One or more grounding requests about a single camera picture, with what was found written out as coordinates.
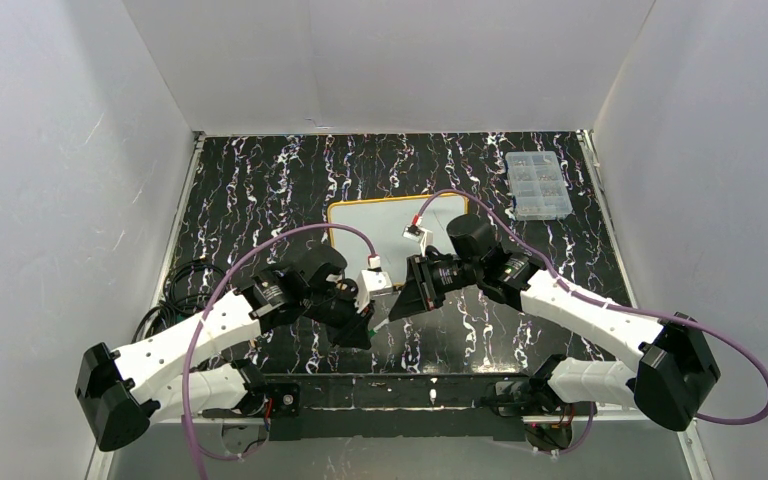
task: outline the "black metal bracket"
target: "black metal bracket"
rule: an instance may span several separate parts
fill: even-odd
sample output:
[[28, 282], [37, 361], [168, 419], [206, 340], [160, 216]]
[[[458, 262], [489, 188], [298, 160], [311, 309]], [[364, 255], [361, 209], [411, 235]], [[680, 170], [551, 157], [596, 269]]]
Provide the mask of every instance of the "black metal bracket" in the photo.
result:
[[488, 386], [485, 396], [481, 398], [481, 405], [489, 407], [500, 417], [546, 415], [566, 406], [549, 387], [552, 371], [564, 358], [562, 354], [552, 355], [531, 377], [496, 382]]
[[[676, 316], [693, 320], [678, 312]], [[641, 412], [658, 425], [681, 432], [720, 379], [720, 369], [701, 331], [660, 323], [664, 328], [658, 337], [640, 345], [643, 358], [629, 388]]]
[[269, 385], [297, 384], [304, 399], [298, 418], [274, 418], [273, 441], [357, 435], [524, 438], [519, 417], [491, 415], [481, 398], [500, 382], [527, 383], [525, 374], [264, 376]]
[[98, 449], [109, 452], [140, 437], [150, 425], [149, 417], [160, 404], [154, 400], [137, 403], [131, 379], [122, 379], [115, 360], [104, 343], [84, 352], [75, 396], [95, 435]]

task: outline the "white board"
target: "white board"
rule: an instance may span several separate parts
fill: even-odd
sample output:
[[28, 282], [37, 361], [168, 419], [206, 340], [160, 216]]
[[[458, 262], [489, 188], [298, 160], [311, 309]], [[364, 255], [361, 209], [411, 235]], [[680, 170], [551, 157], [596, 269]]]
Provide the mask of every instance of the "white board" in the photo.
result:
[[[338, 202], [328, 208], [329, 222], [357, 228], [366, 234], [381, 256], [381, 268], [390, 274], [394, 285], [401, 285], [407, 274], [407, 258], [419, 253], [419, 244], [402, 236], [428, 195], [392, 197], [375, 200]], [[446, 225], [455, 217], [467, 213], [467, 200], [458, 195], [442, 195], [429, 205], [422, 216], [422, 226], [434, 234], [432, 245], [442, 253], [455, 253]], [[357, 277], [366, 268], [369, 248], [356, 235], [343, 230], [331, 230], [331, 246], [346, 258], [346, 276]]]

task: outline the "white connector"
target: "white connector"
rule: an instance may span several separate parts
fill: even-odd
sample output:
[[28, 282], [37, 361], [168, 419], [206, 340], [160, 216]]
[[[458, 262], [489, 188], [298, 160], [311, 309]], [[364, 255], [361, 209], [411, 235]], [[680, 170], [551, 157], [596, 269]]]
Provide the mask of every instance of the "white connector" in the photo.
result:
[[420, 220], [421, 218], [418, 217], [418, 220], [416, 221], [416, 223], [406, 226], [405, 230], [402, 232], [402, 236], [407, 238], [408, 240], [417, 242], [419, 244], [419, 254], [424, 256], [425, 247], [427, 247], [428, 245], [431, 245], [432, 239], [434, 238], [434, 234], [431, 232], [431, 230], [420, 227], [419, 226]]
[[358, 294], [355, 300], [357, 311], [362, 312], [373, 295], [380, 295], [393, 291], [393, 282], [387, 272], [373, 270], [361, 270], [357, 278]]
[[381, 256], [380, 255], [370, 255], [366, 258], [366, 265], [367, 268], [370, 270], [377, 270], [381, 268]]

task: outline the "metal frame edge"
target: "metal frame edge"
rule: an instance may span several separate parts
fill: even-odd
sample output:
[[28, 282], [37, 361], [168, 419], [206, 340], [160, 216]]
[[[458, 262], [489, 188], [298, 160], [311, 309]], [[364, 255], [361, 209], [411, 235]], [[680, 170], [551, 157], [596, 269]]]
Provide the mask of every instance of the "metal frame edge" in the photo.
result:
[[[596, 187], [596, 201], [599, 203], [599, 207], [602, 210], [602, 217], [605, 219], [608, 236], [611, 239], [611, 247], [614, 249], [617, 265], [620, 267], [620, 273], [622, 274], [623, 282], [628, 291], [628, 298], [631, 300], [632, 306], [636, 307], [638, 306], [637, 299], [634, 296], [634, 291], [631, 288], [631, 282], [629, 281], [625, 264], [620, 255], [619, 245], [617, 244], [617, 238], [614, 232], [614, 222], [611, 219], [608, 203], [605, 199], [605, 190], [602, 185], [601, 172], [599, 171], [601, 165], [596, 156], [596, 148], [593, 146], [593, 131], [579, 130], [576, 132], [576, 135], [578, 136], [578, 142], [581, 145], [581, 151], [584, 153], [584, 164], [587, 168], [587, 173], [590, 174], [593, 185]], [[681, 451], [684, 453], [684, 460], [687, 463], [690, 478], [693, 480], [713, 480], [714, 475], [711, 473], [708, 457], [705, 454], [702, 441], [699, 439], [699, 433], [696, 431], [696, 422], [696, 420], [693, 420], [690, 426], [687, 427], [687, 430], [677, 433]]]
[[[163, 290], [163, 279], [169, 272], [172, 264], [172, 257], [175, 252], [175, 242], [178, 234], [181, 232], [181, 221], [184, 218], [184, 212], [187, 207], [187, 201], [190, 198], [190, 192], [193, 189], [193, 179], [196, 176], [198, 162], [201, 159], [201, 153], [204, 149], [204, 132], [195, 132], [193, 142], [193, 154], [190, 157], [190, 164], [187, 167], [187, 176], [184, 185], [181, 188], [181, 197], [178, 199], [178, 208], [175, 211], [175, 217], [172, 220], [172, 228], [169, 231], [169, 239], [166, 242], [166, 253], [163, 255], [163, 263], [160, 266], [160, 275], [157, 279], [157, 286], [152, 296], [151, 305], [157, 304], [160, 299], [160, 293]], [[113, 466], [113, 457], [116, 452], [102, 452], [98, 446], [93, 445], [93, 452], [90, 456], [90, 463], [87, 466], [87, 473], [84, 480], [108, 480], [110, 477], [110, 468]]]

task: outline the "black cable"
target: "black cable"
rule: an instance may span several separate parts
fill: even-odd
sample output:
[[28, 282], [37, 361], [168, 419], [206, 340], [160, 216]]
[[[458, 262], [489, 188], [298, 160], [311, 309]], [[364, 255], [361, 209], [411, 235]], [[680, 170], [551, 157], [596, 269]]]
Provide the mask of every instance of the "black cable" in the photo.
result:
[[[179, 284], [197, 272], [215, 273], [219, 275], [218, 278], [225, 276], [224, 269], [213, 263], [205, 262], [203, 259], [191, 260], [170, 270], [163, 281], [163, 299], [140, 320], [131, 339], [132, 343], [156, 335], [177, 324], [180, 317], [190, 317], [204, 310], [213, 294], [212, 290], [184, 295], [181, 298], [178, 298], [176, 294]], [[207, 361], [199, 365], [200, 370], [206, 367]]]
[[525, 426], [526, 431], [530, 431], [532, 435], [537, 437], [543, 442], [548, 443], [549, 445], [552, 445], [553, 447], [557, 448], [558, 450], [565, 450], [567, 447], [562, 447], [558, 445], [558, 442], [556, 442], [548, 433], [546, 433], [546, 430], [540, 427], [531, 428], [528, 425]]
[[263, 443], [263, 442], [265, 442], [265, 441], [266, 441], [266, 439], [265, 439], [265, 438], [258, 438], [257, 440], [254, 440], [254, 441], [252, 441], [250, 444], [248, 444], [248, 446], [246, 447], [246, 449], [245, 449], [245, 450], [243, 450], [243, 453], [246, 453], [246, 452], [248, 452], [248, 451], [249, 451], [249, 449], [250, 449], [251, 447], [253, 447], [255, 444], [257, 444], [257, 443]]

